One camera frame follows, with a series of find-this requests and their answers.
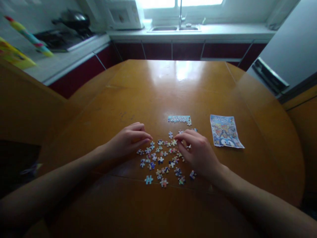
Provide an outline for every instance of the stovetop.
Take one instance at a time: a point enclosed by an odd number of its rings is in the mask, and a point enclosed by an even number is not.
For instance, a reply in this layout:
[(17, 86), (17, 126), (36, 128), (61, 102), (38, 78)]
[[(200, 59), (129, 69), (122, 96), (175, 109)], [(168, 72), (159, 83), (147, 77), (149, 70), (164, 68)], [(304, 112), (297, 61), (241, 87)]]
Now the stovetop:
[(98, 36), (94, 32), (78, 35), (68, 31), (50, 30), (35, 34), (52, 52), (69, 52), (87, 44)]

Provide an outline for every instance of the red cabinet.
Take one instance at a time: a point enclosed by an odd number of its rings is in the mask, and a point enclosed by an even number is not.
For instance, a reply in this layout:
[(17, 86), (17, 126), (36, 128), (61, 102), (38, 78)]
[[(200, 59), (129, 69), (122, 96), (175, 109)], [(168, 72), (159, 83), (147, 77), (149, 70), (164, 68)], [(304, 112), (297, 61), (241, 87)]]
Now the red cabinet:
[(115, 43), (123, 61), (145, 59), (141, 43)]
[(107, 48), (97, 53), (98, 58), (106, 69), (121, 62), (121, 59), (114, 48), (113, 44), (110, 44)]
[(173, 60), (200, 60), (204, 43), (173, 43)]
[(77, 89), (104, 70), (105, 68), (99, 62), (97, 57), (93, 56), (52, 83), (49, 88), (68, 99), (77, 91)]
[(248, 53), (245, 55), (244, 59), (241, 61), (239, 68), (247, 71), (252, 63), (257, 59), (262, 50), (266, 47), (267, 44), (253, 44)]
[(148, 60), (171, 60), (171, 43), (143, 43), (144, 53)]
[(223, 43), (206, 43), (203, 58), (231, 58), (241, 59), (247, 52), (250, 44), (223, 44)]

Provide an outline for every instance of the kitchen counter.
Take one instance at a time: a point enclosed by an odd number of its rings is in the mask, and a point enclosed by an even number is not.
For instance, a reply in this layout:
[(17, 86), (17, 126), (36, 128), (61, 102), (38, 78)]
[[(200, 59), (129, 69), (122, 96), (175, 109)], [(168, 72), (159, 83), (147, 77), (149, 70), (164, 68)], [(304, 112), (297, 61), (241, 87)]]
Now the kitchen counter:
[(142, 30), (107, 31), (112, 40), (267, 40), (276, 31), (269, 30), (265, 24), (211, 24), (200, 25), (201, 31), (192, 32), (148, 32)]
[(54, 57), (51, 58), (36, 52), (34, 48), (29, 48), (29, 51), (24, 50), (23, 52), (30, 57), (37, 66), (25, 69), (24, 71), (43, 84), (50, 85), (94, 56), (93, 51), (104, 47), (110, 41), (109, 35), (103, 34), (73, 51), (54, 53)]

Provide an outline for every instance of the faucet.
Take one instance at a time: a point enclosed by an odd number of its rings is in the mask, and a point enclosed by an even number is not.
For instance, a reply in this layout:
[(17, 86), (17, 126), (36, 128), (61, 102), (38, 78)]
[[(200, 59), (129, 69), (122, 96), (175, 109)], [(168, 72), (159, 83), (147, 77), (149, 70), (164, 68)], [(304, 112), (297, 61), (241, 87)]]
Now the faucet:
[(182, 23), (186, 21), (186, 17), (182, 17), (182, 0), (181, 0), (181, 10), (180, 10), (180, 13), (179, 13), (179, 21), (178, 21), (178, 29), (181, 28), (182, 26)]

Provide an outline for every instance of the forearm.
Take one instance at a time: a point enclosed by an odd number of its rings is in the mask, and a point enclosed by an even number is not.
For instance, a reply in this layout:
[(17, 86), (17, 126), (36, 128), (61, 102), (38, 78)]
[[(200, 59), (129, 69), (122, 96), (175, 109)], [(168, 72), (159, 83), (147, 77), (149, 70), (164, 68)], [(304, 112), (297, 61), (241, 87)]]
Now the forearm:
[(242, 179), (227, 167), (216, 186), (234, 199), (269, 235), (315, 237), (317, 222), (299, 209)]
[(28, 227), (107, 158), (98, 149), (41, 176), (0, 201), (1, 226)]

